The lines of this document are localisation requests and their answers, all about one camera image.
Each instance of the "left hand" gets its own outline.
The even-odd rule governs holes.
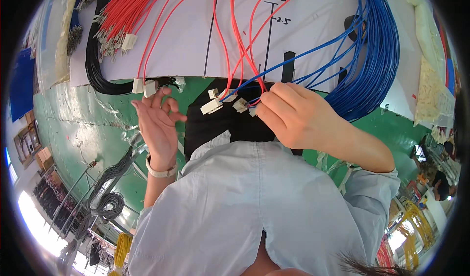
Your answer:
[[[179,112],[178,102],[173,97],[167,97],[162,103],[162,98],[171,93],[171,88],[162,87],[153,96],[142,97],[141,102],[131,102],[137,110],[142,137],[149,147],[150,167],[158,172],[167,171],[176,164],[178,135],[175,123],[187,120]]]

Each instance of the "hair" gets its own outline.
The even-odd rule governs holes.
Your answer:
[[[363,261],[358,261],[350,254],[339,255],[343,261],[341,267],[344,272],[357,273],[365,276],[413,276],[414,271],[394,265],[393,267],[377,267],[367,264]]]

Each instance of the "cardboard box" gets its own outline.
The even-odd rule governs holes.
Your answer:
[[[26,117],[28,125],[34,123],[34,113],[32,110],[27,112],[24,116]]]
[[[54,159],[47,147],[40,150],[35,157],[39,167],[44,171],[49,170],[49,168],[54,164]]]

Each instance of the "black wire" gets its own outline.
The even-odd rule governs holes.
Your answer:
[[[77,228],[77,232],[75,233],[74,239],[72,239],[72,241],[70,241],[70,243],[61,250],[61,254],[57,258],[57,267],[63,273],[65,273],[65,271],[67,270],[68,262],[71,261],[71,257],[74,251],[85,238],[85,235],[88,232],[88,228],[91,227],[90,225],[93,223],[93,217],[98,215],[98,217],[101,218],[103,223],[106,224],[110,220],[114,220],[121,214],[124,208],[124,198],[118,192],[103,194],[100,197],[96,208],[93,208],[91,205],[94,200],[99,196],[102,190],[102,186],[107,181],[111,179],[119,179],[127,172],[132,162],[137,157],[137,154],[133,155],[133,148],[135,144],[139,142],[140,139],[140,134],[133,138],[133,140],[131,141],[131,146],[127,150],[126,154],[121,158],[121,160],[119,160],[117,164],[107,168],[103,172],[101,178],[98,179],[96,184],[94,185],[94,189],[91,192],[90,196],[84,202],[83,211],[86,214],[85,218]]]
[[[96,9],[95,16],[101,14],[102,10],[111,0],[96,0]],[[90,33],[88,34],[88,42],[86,44],[86,54],[85,54],[85,70],[86,76],[90,81],[90,85],[97,92],[112,95],[112,96],[123,96],[132,93],[133,81],[126,83],[112,83],[106,80],[103,77],[100,67],[100,46],[99,41],[96,39],[95,35],[100,29],[100,24],[98,22],[93,22],[90,27]],[[159,77],[159,78],[146,78],[146,80],[158,81],[158,86],[169,86],[173,85],[178,88],[178,85],[175,83],[174,78],[168,77]]]

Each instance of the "blue wire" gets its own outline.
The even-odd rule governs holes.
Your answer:
[[[338,55],[346,37],[353,31],[357,33],[356,41],[345,52]],[[356,16],[351,26],[337,38],[267,69],[265,72],[246,81],[238,89],[242,89],[250,82],[291,61],[329,46],[339,40],[341,40],[341,43],[338,49],[326,65],[311,74],[293,80],[293,82],[298,84],[318,74],[306,85],[306,88],[313,89],[315,86],[328,81],[346,69],[350,69],[343,81],[338,83],[335,89],[325,97],[325,100],[328,101],[336,113],[344,119],[348,121],[360,119],[379,107],[380,103],[384,100],[395,79],[398,63],[400,61],[400,39],[387,0],[358,0]],[[363,64],[359,67],[359,57],[364,46],[366,46],[365,57]],[[327,68],[337,63],[353,49],[352,61],[350,61],[346,67],[334,75],[314,84]],[[227,95],[223,100],[231,96],[238,89]]]
[[[259,96],[259,97],[257,97],[257,98],[254,98],[254,99],[252,99],[251,101],[249,101],[248,103],[253,103],[253,102],[255,102],[255,101],[259,100],[260,98],[261,98],[260,96]]]

